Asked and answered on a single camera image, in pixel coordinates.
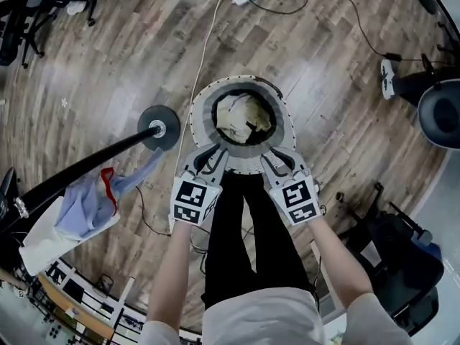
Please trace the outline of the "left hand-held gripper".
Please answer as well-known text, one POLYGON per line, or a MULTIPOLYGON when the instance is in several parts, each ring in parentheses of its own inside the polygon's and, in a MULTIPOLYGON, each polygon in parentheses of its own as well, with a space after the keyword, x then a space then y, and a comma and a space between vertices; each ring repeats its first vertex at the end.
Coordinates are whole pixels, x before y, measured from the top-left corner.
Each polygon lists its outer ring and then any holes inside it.
POLYGON ((228 150, 219 147, 207 144, 185 158, 185 172, 175 177, 172 187, 169 227, 174 227, 177 221, 202 226, 214 210, 222 193, 220 184, 229 158, 228 150))

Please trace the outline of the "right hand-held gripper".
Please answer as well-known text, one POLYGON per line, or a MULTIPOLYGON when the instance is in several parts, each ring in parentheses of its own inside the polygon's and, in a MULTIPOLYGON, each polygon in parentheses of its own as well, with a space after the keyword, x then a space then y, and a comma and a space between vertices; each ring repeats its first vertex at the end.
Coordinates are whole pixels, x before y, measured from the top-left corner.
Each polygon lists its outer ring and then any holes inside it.
POLYGON ((287 181, 286 172, 276 169, 266 156, 260 157, 262 167, 272 187, 270 196, 278 204, 290 224, 297 226, 321 216, 317 187, 302 155, 284 147, 272 147, 271 152, 290 169, 293 176, 300 172, 304 174, 297 179, 287 181))

